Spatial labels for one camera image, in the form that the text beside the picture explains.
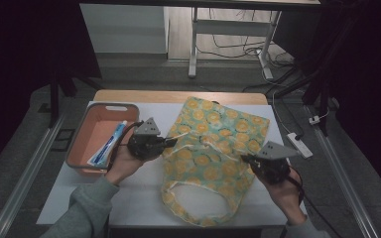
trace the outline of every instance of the cable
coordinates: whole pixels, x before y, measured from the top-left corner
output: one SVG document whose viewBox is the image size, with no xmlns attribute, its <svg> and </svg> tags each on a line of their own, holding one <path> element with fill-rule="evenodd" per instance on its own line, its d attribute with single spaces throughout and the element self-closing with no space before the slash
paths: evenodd
<svg viewBox="0 0 381 238">
<path fill-rule="evenodd" d="M 193 8 L 191 8 L 190 10 L 190 19 L 191 21 L 193 22 Z M 211 9 L 209 8 L 209 18 L 211 18 Z M 214 56 L 218 56 L 218 57 L 223 57 L 223 58 L 227 58 L 227 59 L 237 59 L 237 58 L 242 58 L 242 57 L 246 57 L 247 55 L 240 55 L 240 56 L 235 56 L 235 57 L 229 57 L 229 56 L 224 56 L 224 55 L 221 55 L 221 54 L 217 54 L 217 53 L 213 53 L 213 52 L 204 52 L 204 51 L 201 51 L 198 47 L 197 47 L 197 44 L 195 44 L 195 47 L 196 49 L 201 53 L 201 54 L 209 54 L 209 55 L 214 55 Z"/>
<path fill-rule="evenodd" d="M 290 130 L 284 125 L 284 123 L 283 123 L 283 120 L 281 120 L 281 117 L 280 117 L 280 115 L 278 114 L 278 112 L 277 112 L 277 109 L 275 108 L 275 99 L 274 99 L 274 96 L 275 96 L 275 92 L 272 94 L 272 108 L 274 109 L 274 112 L 275 112 L 275 114 L 277 115 L 277 117 L 278 117 L 278 120 L 280 121 L 280 123 L 281 123 L 281 125 L 284 127 L 284 129 L 286 129 L 286 131 L 290 134 L 291 132 L 290 132 Z"/>
<path fill-rule="evenodd" d="M 278 56 L 282 56 L 284 54 L 287 54 L 287 52 L 283 52 L 283 53 L 276 55 L 274 59 L 271 59 L 270 54 L 268 54 L 269 59 L 267 59 L 267 61 L 271 64 L 271 66 L 273 66 L 275 68 L 282 68 L 282 67 L 286 67 L 286 66 L 294 66 L 295 64 L 292 61 L 278 61 L 277 60 Z"/>
<path fill-rule="evenodd" d="M 319 119 L 320 119 L 320 118 L 323 118 L 323 117 L 325 117 L 325 116 L 327 116 L 327 114 L 329 114 L 329 107 L 327 108 L 327 112 L 326 112 L 326 114 L 324 114 L 323 116 L 319 117 Z"/>
<path fill-rule="evenodd" d="M 304 197 L 311 204 L 314 211 L 326 223 L 326 225 L 336 234 L 336 236 L 339 238 L 342 238 L 342 236 L 335 230 L 335 228 L 333 228 L 333 226 L 329 223 L 329 221 L 318 211 L 317 207 L 314 205 L 314 203 L 306 195 L 305 190 L 303 189 L 303 180 L 302 180 L 300 173 L 296 169 L 294 169 L 293 167 L 291 167 L 291 168 L 298 174 L 301 182 L 298 183 L 295 179 L 291 178 L 290 176 L 286 177 L 286 180 L 289 181 L 290 183 L 292 183 L 294 186 L 296 186 L 297 189 L 299 190 L 299 204 L 302 202 L 300 200 L 300 198 L 303 199 L 303 197 Z"/>
<path fill-rule="evenodd" d="M 205 86 L 199 86 L 199 88 L 202 88 L 202 89 L 204 89 L 204 90 L 206 90 L 206 91 L 209 91 L 209 92 L 214 92 L 214 90 L 211 90 L 211 89 L 209 89 L 209 88 L 207 88 L 207 87 L 205 87 Z"/>
<path fill-rule="evenodd" d="M 217 54 L 217 53 L 213 53 L 213 52 L 203 52 L 201 51 L 197 45 L 196 46 L 196 49 L 202 53 L 202 54 L 210 54 L 210 55 L 215 55 L 215 56 L 218 56 L 218 57 L 223 57 L 223 58 L 229 58 L 229 59 L 236 59 L 236 58 L 242 58 L 242 57 L 246 57 L 246 56 L 252 56 L 252 57 L 258 57 L 260 53 L 256 53 L 256 54 L 253 54 L 251 55 L 250 53 L 252 52 L 256 52 L 257 50 L 259 50 L 260 48 L 249 48 L 249 49 L 246 49 L 245 50 L 245 53 L 243 55 L 240 55 L 240 56 L 233 56 L 233 57 L 230 57 L 230 56 L 225 56 L 225 55 L 221 55 L 221 54 Z"/>
<path fill-rule="evenodd" d="M 113 151 L 112 151 L 112 154 L 110 156 L 110 160 L 109 160 L 109 164 L 107 166 L 107 171 L 109 172 L 113 166 L 113 163 L 114 163 L 114 160 L 116 159 L 116 156 L 117 156 L 117 151 L 119 149 L 119 146 L 121 145 L 121 142 L 123 140 L 123 138 L 125 138 L 126 134 L 128 134 L 128 132 L 135 126 L 141 126 L 142 124 L 144 124 L 144 121 L 141 121 L 141 122 L 134 122 L 132 123 L 131 125 L 129 125 L 125 130 L 123 130 L 122 132 L 122 135 L 119 137 L 119 139 L 117 140 L 116 142 L 116 145 L 114 146 L 113 148 Z"/>
<path fill-rule="evenodd" d="M 209 10 L 208 10 L 208 13 L 209 13 L 209 19 L 212 19 L 212 16 L 211 16 L 211 10 L 212 10 L 211 8 L 209 8 Z M 255 17 L 255 11 L 256 11 L 256 10 L 254 10 L 254 11 L 253 11 L 253 14 L 252 14 L 252 21 L 254 20 L 254 17 Z M 235 56 L 235 57 L 225 56 L 225 55 L 221 55 L 221 54 L 217 54 L 217 53 L 213 53 L 213 52 L 203 52 L 203 51 L 201 51 L 197 46 L 196 46 L 196 49 L 197 49 L 200 53 L 202 53 L 202 54 L 210 54 L 210 55 L 215 55 L 215 56 L 218 56 L 218 57 L 223 57 L 223 58 L 228 58 L 228 59 L 242 58 L 242 57 L 245 57 L 245 56 L 258 56 L 258 55 L 250 55 L 250 54 L 248 54 L 248 52 L 247 52 L 247 50 L 246 50 L 245 48 L 246 48 L 247 46 L 261 45 L 261 44 L 264 44 L 265 42 L 249 43 L 249 44 L 248 44 L 248 43 L 247 43 L 248 39 L 249 39 L 249 37 L 246 37 L 246 41 L 245 41 L 244 44 L 230 45 L 230 46 L 220 46 L 220 45 L 216 42 L 215 35 L 212 35 L 212 40 L 214 41 L 214 44 L 215 44 L 218 48 L 220 48 L 220 49 L 243 47 L 243 52 L 245 53 L 245 55 L 240 55 L 240 56 Z"/>
<path fill-rule="evenodd" d="M 277 91 L 274 91 L 274 93 L 272 94 L 272 107 L 274 109 L 274 112 L 275 114 L 277 115 L 277 118 L 278 120 L 280 121 L 281 125 L 284 127 L 284 129 L 286 129 L 286 131 L 290 134 L 292 133 L 285 125 L 284 125 L 284 122 L 283 120 L 281 119 L 280 115 L 278 114 L 278 111 L 276 109 L 276 106 L 275 106 L 275 93 Z M 300 140 L 303 136 L 305 136 L 305 130 L 303 130 L 302 126 L 299 124 L 299 122 L 297 121 L 296 117 L 293 115 L 292 111 L 290 111 L 290 108 L 287 106 L 286 103 L 284 103 L 284 101 L 282 100 L 282 103 L 284 104 L 284 106 L 286 107 L 286 109 L 290 112 L 290 115 L 292 115 L 292 118 L 293 120 L 295 121 L 295 123 L 297 124 L 297 126 L 299 127 L 300 129 L 300 134 L 298 134 L 296 136 L 296 140 Z"/>
<path fill-rule="evenodd" d="M 240 11 L 236 14 L 236 17 L 239 16 L 239 15 L 242 15 L 242 17 L 239 19 L 239 21 L 243 21 L 243 20 L 244 20 L 244 16 L 246 16 L 246 10 L 240 10 Z"/>
<path fill-rule="evenodd" d="M 284 73 L 280 78 L 278 78 L 276 81 L 281 83 L 282 81 L 285 81 L 287 79 L 288 76 L 290 76 L 293 72 L 292 72 L 292 68 L 289 69 L 286 73 Z M 249 88 L 256 88 L 256 87 L 263 87 L 263 86 L 268 86 L 268 85 L 271 85 L 271 81 L 268 81 L 268 80 L 265 80 L 267 83 L 260 83 L 260 84 L 255 84 L 255 85 L 249 85 L 249 86 L 246 86 L 245 88 L 242 89 L 242 92 L 245 92 L 247 89 Z M 274 86 L 272 86 L 270 89 L 268 89 L 268 91 L 266 93 L 264 93 L 265 95 L 268 94 L 268 92 L 271 91 L 271 89 L 274 88 Z"/>
</svg>

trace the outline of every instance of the metal rail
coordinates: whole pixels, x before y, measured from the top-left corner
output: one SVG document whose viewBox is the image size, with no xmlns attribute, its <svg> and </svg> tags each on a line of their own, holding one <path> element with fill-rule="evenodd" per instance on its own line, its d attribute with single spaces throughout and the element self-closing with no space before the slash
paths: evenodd
<svg viewBox="0 0 381 238">
<path fill-rule="evenodd" d="M 309 117 L 314 116 L 307 106 L 305 106 L 305 111 Z M 358 226 L 363 233 L 363 236 L 366 238 L 378 238 L 379 235 L 377 234 L 376 228 L 373 225 L 373 222 L 370 219 L 370 216 L 365 209 L 363 202 L 355 191 L 354 186 L 352 185 L 335 149 L 333 148 L 331 141 L 323 134 L 318 126 L 314 127 L 320 146 L 325 153 L 325 156 L 330 164 L 330 167 L 333 170 L 333 174 L 335 175 L 339 186 L 341 187 L 345 199 L 353 210 L 354 217 L 357 220 Z"/>
<path fill-rule="evenodd" d="M 49 128 L 45 135 L 42 138 L 39 146 L 37 147 L 35 153 L 24 169 L 23 174 L 15 185 L 14 190 L 9 196 L 5 206 L 3 207 L 0 213 L 0 237 L 5 237 L 8 233 L 9 228 L 11 227 L 12 222 L 15 219 L 15 216 L 18 213 L 18 210 L 21 207 L 24 199 L 27 196 L 28 191 L 30 190 L 31 185 L 33 184 L 36 175 L 42 166 L 43 161 L 45 160 L 46 155 L 48 154 L 49 149 L 51 148 L 52 142 L 55 139 L 59 128 L 61 127 L 66 113 L 71 106 L 72 99 L 65 99 L 62 103 L 62 113 L 59 119 L 56 121 L 53 128 Z"/>
</svg>

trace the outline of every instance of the human hand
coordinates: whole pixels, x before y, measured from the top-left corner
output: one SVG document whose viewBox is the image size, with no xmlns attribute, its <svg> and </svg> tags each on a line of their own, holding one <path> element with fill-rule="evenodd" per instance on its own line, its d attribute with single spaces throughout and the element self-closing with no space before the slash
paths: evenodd
<svg viewBox="0 0 381 238">
<path fill-rule="evenodd" d="M 301 182 L 300 176 L 292 168 L 289 177 L 298 183 Z M 269 184 L 259 177 L 258 179 L 265 185 L 272 200 L 283 211 L 291 225 L 300 225 L 306 221 L 307 218 L 299 205 L 299 189 L 294 184 L 286 179 L 275 184 Z"/>
<path fill-rule="evenodd" d="M 132 176 L 136 171 L 138 171 L 144 163 L 152 161 L 156 158 L 157 157 L 150 158 L 146 161 L 141 161 L 132 156 L 126 146 L 120 146 L 113 162 L 113 166 L 105 176 L 108 181 L 118 185 L 121 181 Z"/>
</svg>

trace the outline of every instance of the black cable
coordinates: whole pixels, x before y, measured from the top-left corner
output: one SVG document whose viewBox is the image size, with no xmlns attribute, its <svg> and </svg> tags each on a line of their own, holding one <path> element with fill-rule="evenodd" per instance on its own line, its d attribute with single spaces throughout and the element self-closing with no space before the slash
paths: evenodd
<svg viewBox="0 0 381 238">
<path fill-rule="evenodd" d="M 273 89 L 273 88 L 275 88 L 276 86 L 279 86 L 279 85 L 277 85 L 277 84 L 281 84 L 281 83 L 283 83 L 284 81 L 286 81 L 288 78 L 289 78 L 289 76 L 291 76 L 293 73 L 295 73 L 297 71 L 297 68 L 294 66 L 294 67 L 292 67 L 292 68 L 290 68 L 289 70 L 287 70 L 280 78 L 278 78 L 276 81 L 274 81 L 273 83 L 275 83 L 275 84 L 273 84 L 272 86 L 271 86 L 271 88 L 269 88 L 264 94 L 265 94 L 265 96 L 268 98 L 268 93 Z"/>
<path fill-rule="evenodd" d="M 217 53 L 212 53 L 212 52 L 203 52 L 203 51 L 201 51 L 197 46 L 196 46 L 196 49 L 197 49 L 201 54 L 209 54 L 209 55 L 214 55 L 214 56 L 223 57 L 223 58 L 228 58 L 228 59 L 236 59 L 236 58 L 242 58 L 242 57 L 246 57 L 246 56 L 254 56 L 254 55 L 249 55 L 249 54 L 245 53 L 244 55 L 230 57 L 230 56 L 225 56 L 225 55 L 221 55 L 221 54 L 217 54 Z"/>
<path fill-rule="evenodd" d="M 207 87 L 205 87 L 205 86 L 201 86 L 201 85 L 199 85 L 198 87 L 199 87 L 199 88 L 202 88 L 202 89 L 204 89 L 204 90 L 206 90 L 206 91 L 209 91 L 209 92 L 215 92 L 214 90 L 209 89 L 209 88 L 207 88 Z"/>
<path fill-rule="evenodd" d="M 297 136 L 296 136 L 296 140 L 300 140 L 303 136 L 305 136 L 305 130 L 303 130 L 303 127 L 299 124 L 299 122 L 297 121 L 297 119 L 296 119 L 296 117 L 295 117 L 295 115 L 293 115 L 293 113 L 292 113 L 292 111 L 290 111 L 290 108 L 287 106 L 287 104 L 283 101 L 283 99 L 281 99 L 281 101 L 283 102 L 283 104 L 284 104 L 284 106 L 286 107 L 286 109 L 290 112 L 290 115 L 292 115 L 292 118 L 293 118 L 293 121 L 295 121 L 296 122 L 296 125 L 299 127 L 299 129 L 300 129 L 300 132 L 301 132 L 301 134 L 298 134 Z"/>
<path fill-rule="evenodd" d="M 141 126 L 144 124 L 144 121 L 140 122 L 134 122 L 131 125 L 129 125 L 126 129 L 123 130 L 122 135 L 119 137 L 119 139 L 116 142 L 116 145 L 113 148 L 112 154 L 110 156 L 109 164 L 107 166 L 107 171 L 109 172 L 113 166 L 114 160 L 116 159 L 117 156 L 117 151 L 119 150 L 119 146 L 121 145 L 121 142 L 123 141 L 123 138 L 125 138 L 126 134 L 135 126 Z"/>
<path fill-rule="evenodd" d="M 286 67 L 286 66 L 294 66 L 295 64 L 293 62 L 290 62 L 290 61 L 280 62 L 277 60 L 278 56 L 282 56 L 284 54 L 287 54 L 287 52 L 280 53 L 280 54 L 276 55 L 274 59 L 271 59 L 271 56 L 268 54 L 268 57 L 269 57 L 268 62 L 271 64 L 271 66 L 273 66 L 275 68 L 282 68 L 282 67 Z"/>
<path fill-rule="evenodd" d="M 274 81 L 274 83 L 282 83 L 285 80 L 285 78 L 287 78 L 288 76 L 290 76 L 292 74 L 292 70 L 293 70 L 292 68 L 287 70 L 280 78 L 278 78 L 276 81 Z M 271 82 L 249 85 L 249 86 L 246 86 L 245 88 L 243 88 L 242 92 L 245 92 L 249 88 L 263 87 L 263 86 L 268 86 L 268 85 L 271 85 Z M 268 92 L 270 92 L 273 87 L 275 87 L 275 85 L 273 85 L 266 93 L 264 93 L 265 96 L 267 96 Z"/>
<path fill-rule="evenodd" d="M 253 10 L 253 13 L 252 13 L 252 22 L 253 22 L 253 19 L 255 19 L 255 11 L 256 10 Z M 243 46 L 243 52 L 246 52 L 245 51 L 245 48 L 246 48 L 246 44 L 247 44 L 247 40 L 249 40 L 249 36 L 246 36 L 246 41 L 244 42 L 244 46 Z"/>
<path fill-rule="evenodd" d="M 303 180 L 302 180 L 300 173 L 297 170 L 295 170 L 294 168 L 292 168 L 292 169 L 298 174 L 301 182 L 297 182 L 294 178 L 291 178 L 290 176 L 287 176 L 286 180 L 289 181 L 290 183 L 292 183 L 299 190 L 299 204 L 301 204 L 303 198 L 305 198 L 311 204 L 314 211 L 320 216 L 320 218 L 326 223 L 326 225 L 335 233 L 335 235 L 339 238 L 342 238 L 342 236 L 335 230 L 335 228 L 333 228 L 333 226 L 329 223 L 329 221 L 318 211 L 317 207 L 314 205 L 314 203 L 306 195 L 305 190 L 303 189 Z"/>
<path fill-rule="evenodd" d="M 246 55 L 248 55 L 248 56 L 252 56 L 252 57 L 258 57 L 261 53 L 256 53 L 256 51 L 258 51 L 258 50 L 261 50 L 262 51 L 262 48 L 261 48 L 261 46 L 259 46 L 259 47 L 256 47 L 256 48 L 248 48 L 248 49 L 246 49 L 246 50 L 244 50 L 244 53 L 246 54 Z"/>
<path fill-rule="evenodd" d="M 253 19 L 255 18 L 255 11 L 256 10 L 253 10 L 253 14 L 252 14 L 252 21 Z M 212 16 L 211 16 L 211 8 L 209 8 L 208 10 L 208 13 L 209 13 L 209 19 L 212 19 Z M 260 45 L 260 44 L 264 44 L 265 42 L 259 42 L 259 43 L 247 43 L 249 37 L 246 37 L 246 41 L 244 44 L 239 44 L 239 45 L 230 45 L 230 46 L 220 46 L 216 40 L 215 40 L 215 35 L 212 35 L 212 40 L 214 41 L 214 44 L 216 47 L 218 48 L 236 48 L 236 47 L 243 47 L 243 51 L 245 49 L 246 46 L 254 46 L 254 45 Z"/>
</svg>

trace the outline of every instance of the gray floor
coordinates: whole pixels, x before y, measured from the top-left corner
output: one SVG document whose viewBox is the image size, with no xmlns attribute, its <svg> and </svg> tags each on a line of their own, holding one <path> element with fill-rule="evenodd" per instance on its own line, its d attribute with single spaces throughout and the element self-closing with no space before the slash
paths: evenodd
<svg viewBox="0 0 381 238">
<path fill-rule="evenodd" d="M 199 20 L 227 20 L 237 22 L 269 22 L 270 11 L 253 11 L 237 9 L 208 9 L 199 8 L 197 18 Z M 170 30 L 169 30 L 169 59 L 170 60 L 188 60 L 191 50 L 191 19 L 192 9 L 182 7 L 169 7 Z M 265 37 L 241 37 L 241 36 L 212 36 L 200 35 L 196 37 L 196 46 L 203 52 L 220 54 L 232 57 L 233 60 L 257 60 L 250 56 L 243 56 L 244 50 L 263 46 Z M 218 46 L 236 46 L 248 44 L 245 48 L 232 47 L 220 48 Z M 272 57 L 284 51 L 276 46 L 271 46 Z M 223 57 L 212 54 L 197 54 L 199 60 L 224 60 Z"/>
<path fill-rule="evenodd" d="M 257 62 L 200 61 L 197 77 L 194 80 L 189 80 L 187 77 L 186 62 L 157 58 L 118 59 L 99 56 L 99 63 L 103 79 L 98 82 L 106 88 L 114 89 L 238 92 L 247 85 L 265 83 L 260 76 L 260 65 Z M 280 76 L 286 69 L 273 68 L 273 72 L 275 76 Z M 77 96 L 74 99 L 62 98 L 62 101 L 71 100 L 72 102 L 72 110 L 68 112 L 62 129 L 77 128 L 87 102 L 95 93 L 94 89 L 78 80 L 75 84 L 78 88 Z M 268 88 L 269 86 L 254 88 L 247 92 L 262 93 Z M 314 129 L 309 125 L 308 116 L 301 103 L 301 95 L 300 92 L 292 93 L 286 96 L 285 102 L 302 126 L 305 133 L 303 141 L 313 151 L 314 157 L 310 160 L 294 158 L 292 163 L 304 178 L 307 195 L 335 229 L 343 237 L 363 237 L 352 210 L 347 205 L 332 174 Z M 0 211 L 49 125 L 49 113 L 38 112 L 43 103 L 49 103 L 49 99 L 48 87 L 37 90 L 32 95 L 29 112 L 0 156 Z M 290 131 L 300 133 L 300 128 L 283 102 L 276 100 L 275 104 L 285 126 Z M 284 137 L 287 132 L 281 125 L 280 127 Z M 381 237 L 381 179 L 339 127 L 334 119 L 334 111 L 330 111 L 328 115 L 327 127 L 329 137 Z M 53 144 L 54 148 L 63 146 L 58 143 Z M 38 237 L 47 230 L 47 227 L 38 226 L 35 223 L 64 162 L 64 156 L 65 152 L 50 151 L 48 153 L 7 237 Z M 332 237 L 336 237 L 312 210 L 311 205 L 307 202 L 306 205 L 317 228 L 324 229 Z M 263 237 L 279 237 L 281 229 L 282 227 L 267 228 L 264 230 Z"/>
</svg>

